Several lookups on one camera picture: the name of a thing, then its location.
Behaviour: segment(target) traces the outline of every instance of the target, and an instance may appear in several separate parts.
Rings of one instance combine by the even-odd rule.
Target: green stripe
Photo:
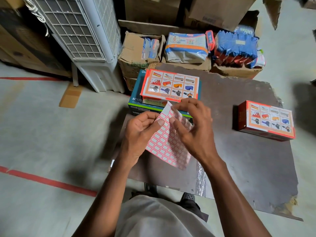
[[[128,103],[128,104],[129,104],[129,105],[133,105],[133,106],[137,106],[137,107],[140,107],[140,108],[144,108],[144,106],[142,106],[142,105],[138,105],[138,104],[134,104],[134,103]],[[148,106],[146,106],[146,108],[144,108],[144,109],[150,109],[150,110],[162,112],[161,109],[156,109],[156,108],[148,107]],[[186,115],[186,114],[182,114],[182,115],[185,116],[185,117],[192,118],[192,116],[190,116],[190,115]]]

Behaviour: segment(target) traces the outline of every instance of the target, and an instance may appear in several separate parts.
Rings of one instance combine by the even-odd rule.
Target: concrete floor
[[[293,214],[304,222],[256,211],[272,236],[315,236],[316,228],[316,10],[284,0],[279,26],[260,10],[267,65],[256,80],[271,83],[283,105],[295,114],[291,141],[299,180]],[[0,76],[38,76],[0,64]],[[127,112],[128,96],[84,89],[77,107],[58,107],[63,81],[0,80],[0,166],[98,190],[106,177],[109,152]],[[129,188],[143,183],[128,180]],[[0,236],[71,236],[94,198],[0,173]],[[182,193],[158,187],[173,200]],[[215,201],[196,197],[215,236],[223,236]]]

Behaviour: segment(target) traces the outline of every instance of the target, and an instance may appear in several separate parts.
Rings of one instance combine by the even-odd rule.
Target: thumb
[[[150,139],[164,125],[164,123],[165,121],[163,119],[157,119],[152,123],[150,127],[144,130],[146,138]]]
[[[180,137],[180,140],[183,143],[186,143],[186,137],[189,134],[189,131],[187,128],[184,127],[184,125],[176,118],[172,117],[169,119],[170,124],[175,128],[178,136]]]

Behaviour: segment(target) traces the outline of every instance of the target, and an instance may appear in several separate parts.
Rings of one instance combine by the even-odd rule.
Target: white power cord
[[[41,23],[44,23],[44,25],[46,27],[45,36],[49,37],[48,27],[46,24],[45,17],[40,13],[39,9],[37,8],[37,6],[34,4],[34,2],[32,0],[23,0],[23,1],[24,1],[25,5],[27,6],[27,8],[32,12],[32,14],[35,15]]]

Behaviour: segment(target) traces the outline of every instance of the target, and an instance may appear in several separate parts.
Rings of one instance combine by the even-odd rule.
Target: teal box
[[[160,113],[163,110],[163,107],[160,107],[160,106],[143,104],[142,97],[140,96],[140,92],[142,90],[145,74],[146,74],[145,70],[140,70],[132,95],[130,97],[130,101],[128,102],[128,107],[130,108],[131,113],[134,116],[139,115],[140,113],[144,111],[154,111],[154,112]],[[198,99],[200,99],[201,87],[202,87],[202,83],[200,81],[199,90],[198,90],[198,93],[199,93]],[[192,121],[192,116],[189,115],[188,112],[180,111],[180,113],[183,116],[190,118],[190,121]]]

